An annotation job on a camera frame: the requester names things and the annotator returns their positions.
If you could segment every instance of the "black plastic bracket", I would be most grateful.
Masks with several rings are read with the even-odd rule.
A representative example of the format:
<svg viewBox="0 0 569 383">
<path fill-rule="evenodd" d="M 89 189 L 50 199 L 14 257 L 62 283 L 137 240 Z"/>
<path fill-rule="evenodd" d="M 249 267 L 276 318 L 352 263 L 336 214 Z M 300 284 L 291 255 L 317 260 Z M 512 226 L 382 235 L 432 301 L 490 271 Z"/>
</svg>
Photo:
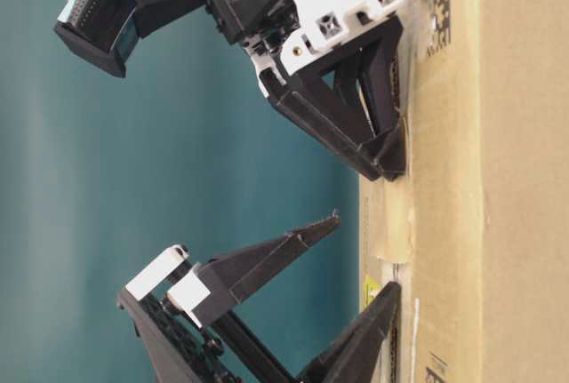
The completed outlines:
<svg viewBox="0 0 569 383">
<path fill-rule="evenodd" d="M 125 288 L 118 305 L 128 311 L 138 337 L 142 339 L 158 383 L 238 383 L 220 362 L 220 342 L 200 340 L 149 294 L 137 301 Z"/>
<path fill-rule="evenodd" d="M 403 26 L 392 17 L 291 76 L 260 73 L 271 105 L 368 179 L 405 172 L 405 136 L 390 82 Z M 324 77 L 334 73 L 333 85 Z M 360 88 L 364 103 L 360 100 Z"/>
<path fill-rule="evenodd" d="M 334 214 L 277 239 L 211 259 L 196 274 L 212 294 L 194 309 L 194 314 L 203 325 L 213 324 L 330 234 L 340 222 Z"/>
<path fill-rule="evenodd" d="M 297 377 L 304 383 L 369 383 L 397 318 L 401 287 L 388 283 L 368 308 Z"/>
</svg>

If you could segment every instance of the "teal background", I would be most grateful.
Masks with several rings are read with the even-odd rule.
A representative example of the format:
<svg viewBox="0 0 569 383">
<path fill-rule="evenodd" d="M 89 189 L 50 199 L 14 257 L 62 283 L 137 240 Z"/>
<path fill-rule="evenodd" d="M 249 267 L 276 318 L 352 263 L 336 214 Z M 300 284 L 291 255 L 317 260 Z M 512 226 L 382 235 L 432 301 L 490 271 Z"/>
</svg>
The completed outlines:
<svg viewBox="0 0 569 383">
<path fill-rule="evenodd" d="M 298 371 L 357 312 L 356 174 L 270 108 L 203 10 L 117 80 L 53 34 L 64 3 L 0 0 L 0 380 L 153 382 L 115 307 L 130 278 L 173 243 L 203 261 L 337 208 L 238 309 Z"/>
</svg>

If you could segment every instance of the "qr code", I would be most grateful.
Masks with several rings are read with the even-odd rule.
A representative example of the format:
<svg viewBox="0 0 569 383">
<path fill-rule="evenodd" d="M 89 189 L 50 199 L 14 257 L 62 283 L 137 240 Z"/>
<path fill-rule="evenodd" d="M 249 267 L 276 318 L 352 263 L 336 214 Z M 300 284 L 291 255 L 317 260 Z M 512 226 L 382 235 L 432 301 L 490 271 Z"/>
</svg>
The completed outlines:
<svg viewBox="0 0 569 383">
<path fill-rule="evenodd" d="M 429 0 L 431 40 L 428 56 L 433 56 L 451 44 L 451 0 Z"/>
</svg>

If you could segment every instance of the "yellow label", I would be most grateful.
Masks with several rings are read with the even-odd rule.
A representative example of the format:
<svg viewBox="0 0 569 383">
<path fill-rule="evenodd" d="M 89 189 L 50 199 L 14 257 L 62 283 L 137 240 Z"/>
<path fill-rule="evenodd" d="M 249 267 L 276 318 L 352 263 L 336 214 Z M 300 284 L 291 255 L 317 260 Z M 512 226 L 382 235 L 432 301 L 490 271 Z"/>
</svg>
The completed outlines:
<svg viewBox="0 0 569 383">
<path fill-rule="evenodd" d="M 369 275 L 364 279 L 364 308 L 370 306 L 373 299 L 380 293 L 381 286 L 376 283 Z"/>
</svg>

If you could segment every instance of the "cardboard box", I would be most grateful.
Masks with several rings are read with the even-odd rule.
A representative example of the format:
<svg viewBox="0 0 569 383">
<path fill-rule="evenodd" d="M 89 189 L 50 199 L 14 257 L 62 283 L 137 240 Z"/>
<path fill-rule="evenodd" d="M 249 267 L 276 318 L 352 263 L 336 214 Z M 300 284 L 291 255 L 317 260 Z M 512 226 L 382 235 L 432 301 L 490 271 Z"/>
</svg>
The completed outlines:
<svg viewBox="0 0 569 383">
<path fill-rule="evenodd" d="M 360 183 L 362 306 L 404 287 L 375 381 L 569 380 L 568 8 L 408 0 L 409 171 Z"/>
</svg>

